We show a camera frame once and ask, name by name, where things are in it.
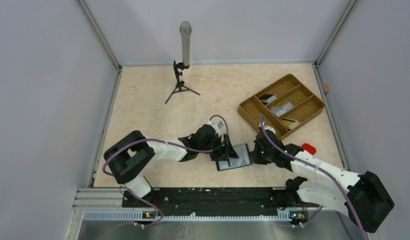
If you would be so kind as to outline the silver credit card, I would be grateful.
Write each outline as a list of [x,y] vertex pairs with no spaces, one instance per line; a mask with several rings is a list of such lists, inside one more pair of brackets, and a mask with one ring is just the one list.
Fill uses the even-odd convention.
[[226,160],[219,160],[217,162],[217,168],[219,171],[224,171],[232,168],[231,160],[226,159]]

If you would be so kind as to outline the black leather card holder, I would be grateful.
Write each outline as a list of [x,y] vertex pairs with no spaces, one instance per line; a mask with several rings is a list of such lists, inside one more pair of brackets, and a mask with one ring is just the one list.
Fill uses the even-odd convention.
[[237,152],[237,154],[239,155],[239,158],[224,159],[224,160],[228,160],[228,159],[231,160],[232,168],[227,169],[227,170],[233,170],[233,169],[238,169],[238,168],[247,167],[247,166],[252,165],[252,161],[250,160],[248,144],[245,143],[245,144],[236,145],[236,146],[234,146],[234,149]]

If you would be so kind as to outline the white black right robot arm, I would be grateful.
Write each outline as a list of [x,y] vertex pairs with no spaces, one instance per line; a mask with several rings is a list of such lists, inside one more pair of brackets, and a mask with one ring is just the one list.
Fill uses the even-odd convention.
[[292,206],[309,203],[335,210],[366,233],[375,233],[395,207],[370,171],[359,174],[331,165],[300,146],[284,145],[269,129],[260,130],[254,143],[254,163],[273,163],[298,175],[286,181],[286,200]]

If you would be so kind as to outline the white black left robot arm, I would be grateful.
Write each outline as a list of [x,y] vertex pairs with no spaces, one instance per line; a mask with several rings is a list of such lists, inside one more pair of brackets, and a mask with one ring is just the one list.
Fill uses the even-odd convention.
[[218,123],[204,124],[195,133],[177,140],[146,138],[139,130],[132,131],[105,151],[105,168],[116,182],[134,193],[134,201],[142,207],[151,204],[152,188],[142,170],[150,161],[187,162],[198,154],[208,154],[212,161],[238,158],[228,134],[220,133]]

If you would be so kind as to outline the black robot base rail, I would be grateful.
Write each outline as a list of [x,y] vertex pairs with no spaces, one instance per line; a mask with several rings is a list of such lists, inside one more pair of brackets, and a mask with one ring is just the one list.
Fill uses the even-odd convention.
[[140,201],[124,191],[122,207],[157,206],[164,216],[257,217],[275,216],[287,208],[305,204],[283,187],[161,187],[154,188]]

